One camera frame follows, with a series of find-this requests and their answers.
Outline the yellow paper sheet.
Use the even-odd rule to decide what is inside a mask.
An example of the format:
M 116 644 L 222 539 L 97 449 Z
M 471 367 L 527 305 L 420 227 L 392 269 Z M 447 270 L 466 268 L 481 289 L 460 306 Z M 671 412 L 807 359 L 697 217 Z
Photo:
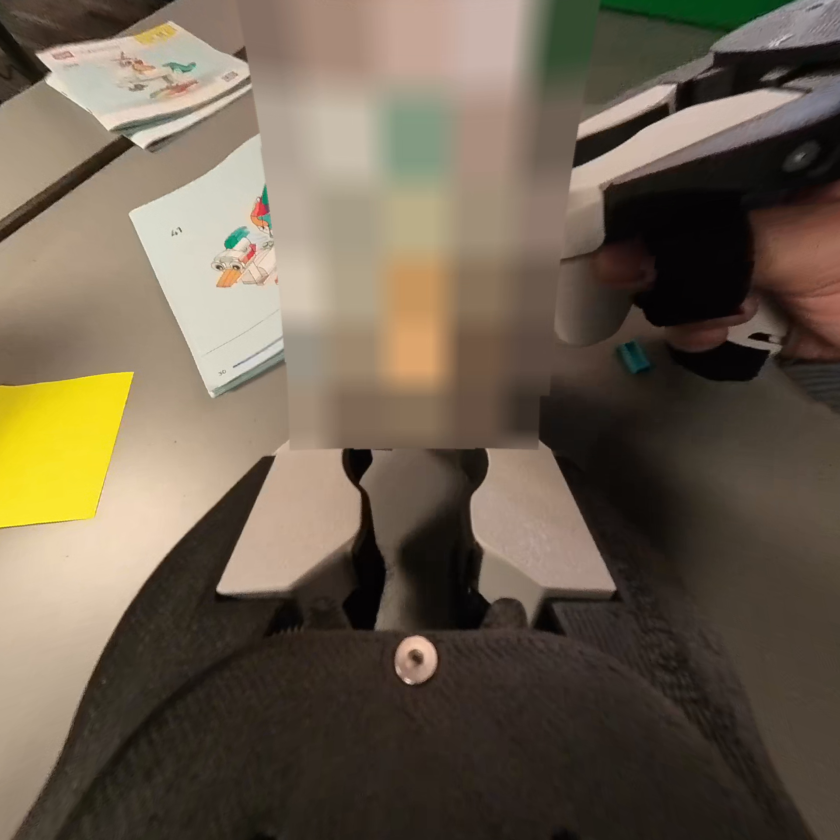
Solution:
M 2 529 L 96 515 L 132 380 L 2 385 Z

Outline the open lego instruction booklet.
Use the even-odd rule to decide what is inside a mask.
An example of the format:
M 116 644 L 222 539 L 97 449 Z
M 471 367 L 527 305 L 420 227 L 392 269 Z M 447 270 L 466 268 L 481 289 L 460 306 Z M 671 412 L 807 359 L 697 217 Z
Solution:
M 258 135 L 129 217 L 210 396 L 284 361 Z

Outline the teal lego brick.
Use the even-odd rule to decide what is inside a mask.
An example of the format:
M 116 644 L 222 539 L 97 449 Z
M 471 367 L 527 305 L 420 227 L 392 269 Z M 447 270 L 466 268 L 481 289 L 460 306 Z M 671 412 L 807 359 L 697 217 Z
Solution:
M 646 375 L 655 368 L 645 347 L 635 339 L 618 344 L 616 357 L 630 375 Z

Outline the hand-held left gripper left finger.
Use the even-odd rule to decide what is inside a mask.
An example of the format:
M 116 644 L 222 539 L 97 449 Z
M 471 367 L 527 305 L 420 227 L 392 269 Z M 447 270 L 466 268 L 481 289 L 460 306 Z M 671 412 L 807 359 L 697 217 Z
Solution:
M 385 562 L 361 486 L 371 462 L 368 450 L 277 450 L 217 593 L 377 607 Z

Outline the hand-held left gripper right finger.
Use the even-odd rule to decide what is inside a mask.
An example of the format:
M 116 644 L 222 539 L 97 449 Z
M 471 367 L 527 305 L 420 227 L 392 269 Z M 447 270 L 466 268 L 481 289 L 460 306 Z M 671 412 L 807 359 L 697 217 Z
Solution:
M 488 449 L 471 495 L 477 591 L 488 602 L 607 601 L 616 586 L 549 449 Z

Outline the green plastic bin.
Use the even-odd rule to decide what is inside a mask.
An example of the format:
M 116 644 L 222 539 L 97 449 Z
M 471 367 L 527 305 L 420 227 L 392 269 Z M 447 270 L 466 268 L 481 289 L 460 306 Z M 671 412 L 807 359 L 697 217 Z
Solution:
M 733 30 L 787 1 L 601 1 L 603 8 L 700 28 Z

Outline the person's right hand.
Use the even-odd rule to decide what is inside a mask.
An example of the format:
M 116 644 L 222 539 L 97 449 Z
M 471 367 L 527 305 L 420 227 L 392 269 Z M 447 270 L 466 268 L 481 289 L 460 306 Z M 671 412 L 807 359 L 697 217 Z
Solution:
M 792 202 L 751 212 L 752 288 L 784 310 L 790 329 L 782 355 L 796 361 L 839 361 L 839 183 L 799 195 Z M 601 248 L 597 279 L 637 292 L 655 278 L 653 258 L 639 243 Z M 668 344 L 687 353 L 725 343 L 758 307 L 750 296 L 735 316 L 670 328 Z

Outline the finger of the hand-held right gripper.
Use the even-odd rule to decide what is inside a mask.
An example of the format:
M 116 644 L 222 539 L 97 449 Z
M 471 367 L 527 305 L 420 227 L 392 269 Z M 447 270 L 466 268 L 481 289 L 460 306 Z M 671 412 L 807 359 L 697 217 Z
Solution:
M 670 156 L 776 110 L 805 95 L 799 89 L 764 88 L 680 110 L 597 159 L 575 167 L 570 191 L 584 193 L 645 171 Z
M 579 144 L 622 144 L 676 109 L 678 83 L 664 82 L 615 102 L 579 125 Z

